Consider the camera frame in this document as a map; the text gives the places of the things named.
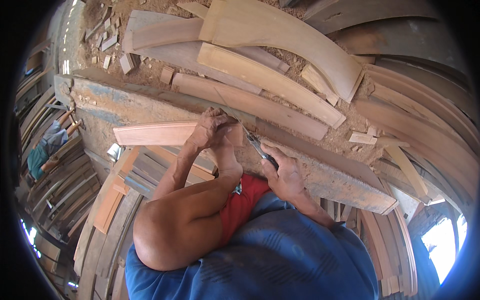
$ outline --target sawdust covered floor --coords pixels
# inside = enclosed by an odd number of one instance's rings
[[[113,8],[113,16],[111,17],[112,23],[115,22],[117,18],[120,18],[121,26],[119,28],[119,43],[122,43],[124,32],[126,25],[128,23],[128,19],[132,10],[144,10],[144,11],[152,11],[152,12],[161,12],[161,13],[168,13],[176,16],[180,16],[183,18],[193,18],[195,17],[193,14],[183,10],[182,8],[178,7],[176,4],[177,2],[189,2],[189,0],[146,0],[144,4],[140,4],[144,0],[119,0],[114,3],[107,0],[90,0],[87,1],[87,4],[84,9],[83,19],[81,20],[80,24],[82,26],[81,30],[84,28],[93,28],[97,23],[98,20],[101,18],[102,13],[105,8],[101,8],[101,3],[104,5],[112,5]],[[211,0],[196,0],[200,4],[210,6]],[[263,2],[268,3],[269,5],[275,6],[279,8],[278,0],[263,0]],[[306,4],[300,5],[295,8],[285,8],[283,11],[292,14],[297,18],[301,18],[305,11],[306,11]],[[98,34],[102,34],[105,32],[103,26],[99,28],[97,31]],[[106,55],[112,56],[112,61],[108,68],[108,73],[113,76],[114,78],[125,82],[125,83],[132,83],[132,84],[140,84],[140,85],[147,85],[158,89],[163,89],[167,91],[171,91],[171,86],[161,83],[159,78],[162,72],[162,69],[165,65],[168,65],[175,69],[176,72],[198,75],[196,72],[192,72],[190,70],[186,70],[183,68],[179,68],[174,65],[166,64],[162,61],[154,60],[154,59],[145,59],[143,62],[140,63],[139,67],[132,70],[128,75],[123,74],[122,68],[120,66],[120,58],[123,55],[121,51],[121,47],[111,47],[105,52],[98,50],[95,47],[96,39],[95,35],[90,38],[86,43],[82,43],[78,47],[77,57],[79,58],[82,67],[96,67],[102,69],[103,61]],[[286,76],[290,79],[296,81],[297,83],[301,84],[302,86],[314,91],[309,87],[300,77],[300,72],[303,67],[307,64],[307,61],[302,57],[299,57],[293,53],[290,53],[285,50],[272,48],[272,47],[262,47],[272,55],[276,56],[277,58],[281,59],[282,61],[288,63],[290,65],[290,69],[286,73]],[[98,62],[96,64],[92,64],[92,57],[97,56]],[[293,132],[294,135],[312,143],[318,145],[326,150],[332,151],[344,157],[357,160],[359,162],[365,163],[366,165],[371,164],[373,161],[378,159],[379,157],[383,156],[383,148],[377,147],[375,145],[367,145],[367,144],[357,144],[348,142],[345,139],[347,132],[349,130],[355,130],[359,132],[366,132],[369,124],[367,120],[360,116],[355,109],[355,102],[359,99],[366,97],[366,90],[369,83],[369,78],[366,77],[362,80],[360,87],[355,94],[352,103],[347,103],[344,101],[339,101],[336,106],[336,109],[342,112],[346,117],[347,120],[336,130],[330,128],[328,133],[321,141],[313,140],[309,137],[299,135],[296,132]],[[268,98],[272,101],[280,103],[282,105],[288,106],[294,110],[302,112],[311,117],[310,114],[304,112],[302,109],[292,105],[291,103],[267,92],[262,91],[261,96]],[[90,147],[96,147],[96,151],[92,149],[92,151],[98,153],[102,157],[106,158],[106,152],[108,147],[111,143],[115,142],[114,138],[111,139],[111,135],[108,135],[108,138],[105,138],[103,134],[107,134],[107,132],[111,132],[111,125],[106,124],[106,122],[99,121],[96,117],[86,118],[85,123],[87,126],[100,126],[99,130],[95,130],[89,132],[89,134],[95,135],[95,137],[87,137],[85,138],[85,144]],[[283,128],[284,130],[292,133],[291,130]],[[359,150],[352,151],[354,146],[358,146]]]

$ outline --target person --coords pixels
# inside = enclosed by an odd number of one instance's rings
[[[83,120],[79,120],[67,129],[62,129],[63,123],[68,120],[72,112],[73,108],[65,112],[59,120],[54,120],[28,154],[28,172],[35,180],[40,179],[45,171],[57,165],[58,159],[53,155],[67,142],[68,137],[83,124]]]
[[[312,199],[298,161],[262,144],[278,171],[263,159],[268,182],[244,174],[225,137],[233,122],[207,109],[139,210],[125,264],[130,299],[376,299],[365,246]],[[184,187],[207,148],[218,178]]]

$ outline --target leg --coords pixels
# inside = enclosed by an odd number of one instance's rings
[[[83,123],[83,120],[80,119],[80,121],[78,121],[75,125],[69,126],[69,127],[67,128],[67,134],[68,134],[68,136],[71,136],[72,133],[73,133],[75,130],[77,130],[78,126],[81,126],[81,125],[82,125],[82,123]]]
[[[240,181],[242,167],[225,138],[212,149],[219,177],[151,201],[133,227],[137,255],[148,267],[175,270],[215,249],[222,237],[219,211]]]
[[[68,116],[73,113],[73,108],[70,109],[69,111],[65,112],[59,119],[60,126],[65,123],[66,120],[68,120]]]

